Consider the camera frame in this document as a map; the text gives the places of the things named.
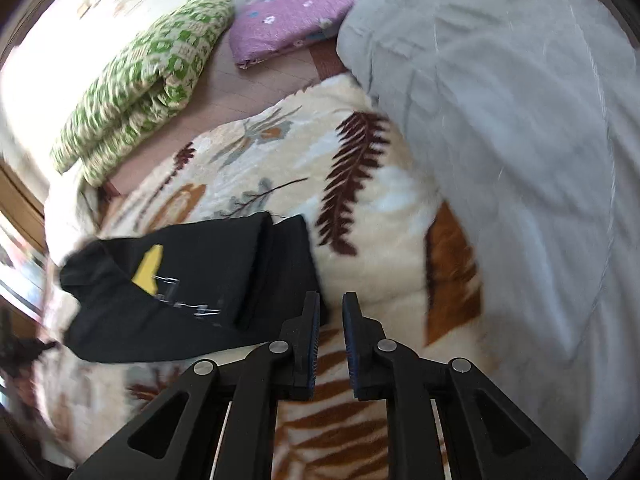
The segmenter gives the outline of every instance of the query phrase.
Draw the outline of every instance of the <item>purple folded cloth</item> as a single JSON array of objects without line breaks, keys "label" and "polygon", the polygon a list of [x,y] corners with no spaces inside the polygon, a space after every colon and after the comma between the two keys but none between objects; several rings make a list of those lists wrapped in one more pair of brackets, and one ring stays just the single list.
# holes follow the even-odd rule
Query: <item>purple folded cloth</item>
[{"label": "purple folded cloth", "polygon": [[250,0],[236,15],[229,45],[242,68],[338,34],[355,0]]}]

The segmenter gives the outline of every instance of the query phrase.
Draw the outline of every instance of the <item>green checkered towel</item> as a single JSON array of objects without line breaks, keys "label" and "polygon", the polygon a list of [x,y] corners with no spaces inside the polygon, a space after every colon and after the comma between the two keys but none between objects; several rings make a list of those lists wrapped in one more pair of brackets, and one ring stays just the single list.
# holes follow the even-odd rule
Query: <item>green checkered towel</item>
[{"label": "green checkered towel", "polygon": [[76,106],[50,152],[64,173],[78,158],[100,186],[160,126],[182,110],[204,62],[234,15],[232,0],[188,0],[139,33]]}]

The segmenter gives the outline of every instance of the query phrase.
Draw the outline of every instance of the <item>silver screw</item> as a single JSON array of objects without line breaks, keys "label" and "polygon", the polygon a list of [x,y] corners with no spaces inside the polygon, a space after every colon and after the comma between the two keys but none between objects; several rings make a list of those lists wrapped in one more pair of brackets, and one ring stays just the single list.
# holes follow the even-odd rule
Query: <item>silver screw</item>
[{"label": "silver screw", "polygon": [[392,339],[381,339],[378,341],[378,349],[383,352],[393,352],[398,348],[398,344]]},{"label": "silver screw", "polygon": [[198,361],[193,365],[193,371],[198,375],[209,375],[213,371],[211,361]]},{"label": "silver screw", "polygon": [[453,359],[451,366],[455,371],[460,372],[461,374],[465,374],[471,370],[471,363],[462,357]]},{"label": "silver screw", "polygon": [[274,341],[269,345],[269,350],[274,354],[282,354],[289,349],[289,343],[286,341]]}]

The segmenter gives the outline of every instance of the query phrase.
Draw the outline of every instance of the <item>folded black shirt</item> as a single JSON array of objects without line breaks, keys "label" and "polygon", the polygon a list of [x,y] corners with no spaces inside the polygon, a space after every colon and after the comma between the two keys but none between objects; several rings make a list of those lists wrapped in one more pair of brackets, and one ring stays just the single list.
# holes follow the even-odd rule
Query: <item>folded black shirt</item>
[{"label": "folded black shirt", "polygon": [[272,340],[306,291],[320,290],[302,216],[274,225],[265,212],[94,240],[68,259],[60,285],[80,303],[65,345],[102,363]]}]

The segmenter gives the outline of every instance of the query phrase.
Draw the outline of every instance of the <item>gray sheet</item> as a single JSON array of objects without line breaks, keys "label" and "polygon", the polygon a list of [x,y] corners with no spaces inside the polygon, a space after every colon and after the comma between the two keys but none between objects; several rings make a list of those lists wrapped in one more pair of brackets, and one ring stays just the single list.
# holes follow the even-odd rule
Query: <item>gray sheet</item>
[{"label": "gray sheet", "polygon": [[606,478],[640,432],[640,78],[597,0],[358,0],[338,54],[477,251],[491,377]]}]

